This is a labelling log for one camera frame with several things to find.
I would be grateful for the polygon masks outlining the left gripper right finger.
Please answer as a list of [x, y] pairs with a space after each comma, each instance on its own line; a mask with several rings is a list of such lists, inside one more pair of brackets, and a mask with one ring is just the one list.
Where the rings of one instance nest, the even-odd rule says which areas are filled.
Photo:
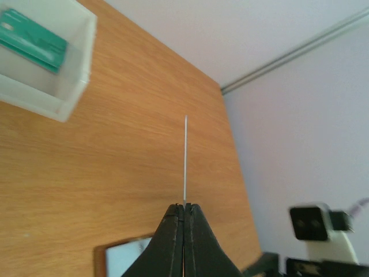
[[242, 276], [198, 204], [188, 203], [184, 211], [184, 276]]

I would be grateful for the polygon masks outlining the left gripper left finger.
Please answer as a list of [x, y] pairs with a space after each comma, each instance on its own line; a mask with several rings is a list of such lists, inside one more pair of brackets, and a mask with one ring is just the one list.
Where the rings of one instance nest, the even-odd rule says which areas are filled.
[[123, 276], [182, 276], [184, 208], [171, 204], [151, 241]]

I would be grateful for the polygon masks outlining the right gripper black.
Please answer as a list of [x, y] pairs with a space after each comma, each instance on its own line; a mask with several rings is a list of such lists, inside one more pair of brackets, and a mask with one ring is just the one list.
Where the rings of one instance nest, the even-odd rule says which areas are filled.
[[245, 276], [321, 276], [321, 277], [368, 277], [368, 266], [339, 261], [310, 261], [287, 258], [286, 272], [279, 269], [279, 254], [265, 252], [245, 269]]

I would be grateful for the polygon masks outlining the brown leather card holder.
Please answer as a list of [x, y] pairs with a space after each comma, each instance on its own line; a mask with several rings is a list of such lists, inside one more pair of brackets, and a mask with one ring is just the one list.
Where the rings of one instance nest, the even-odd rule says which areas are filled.
[[122, 276], [146, 249], [153, 233], [93, 248], [93, 276]]

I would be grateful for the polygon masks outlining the teal credit card with chip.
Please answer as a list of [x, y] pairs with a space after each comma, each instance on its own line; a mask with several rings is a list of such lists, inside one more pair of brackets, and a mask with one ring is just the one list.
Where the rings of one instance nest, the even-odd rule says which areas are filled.
[[15, 9], [1, 11], [1, 46], [58, 73], [68, 42]]

